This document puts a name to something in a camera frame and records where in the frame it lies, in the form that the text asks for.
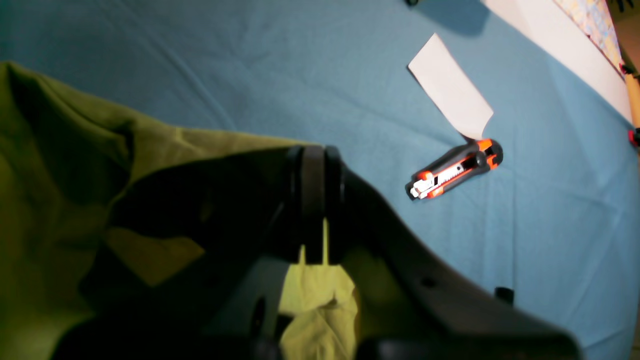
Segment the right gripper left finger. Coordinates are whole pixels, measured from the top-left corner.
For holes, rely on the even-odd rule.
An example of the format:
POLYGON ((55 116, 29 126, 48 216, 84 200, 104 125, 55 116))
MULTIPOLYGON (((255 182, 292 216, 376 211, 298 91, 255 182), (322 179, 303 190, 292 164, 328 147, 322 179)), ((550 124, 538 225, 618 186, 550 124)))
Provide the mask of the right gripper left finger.
POLYGON ((326 153, 291 146, 195 161, 135 183, 109 217, 112 239, 185 240, 202 253, 170 269, 105 244, 80 288, 96 316, 58 342, 53 360, 281 360, 274 337, 290 264, 323 259, 326 153))

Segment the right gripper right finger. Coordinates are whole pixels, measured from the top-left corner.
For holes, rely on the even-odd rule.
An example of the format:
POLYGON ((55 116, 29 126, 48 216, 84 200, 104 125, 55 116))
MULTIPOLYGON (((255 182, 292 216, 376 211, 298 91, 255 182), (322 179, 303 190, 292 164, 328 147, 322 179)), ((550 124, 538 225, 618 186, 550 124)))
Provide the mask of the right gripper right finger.
POLYGON ((580 360, 567 331, 448 266, 384 198, 325 150, 327 246, 359 294, 357 360, 580 360))

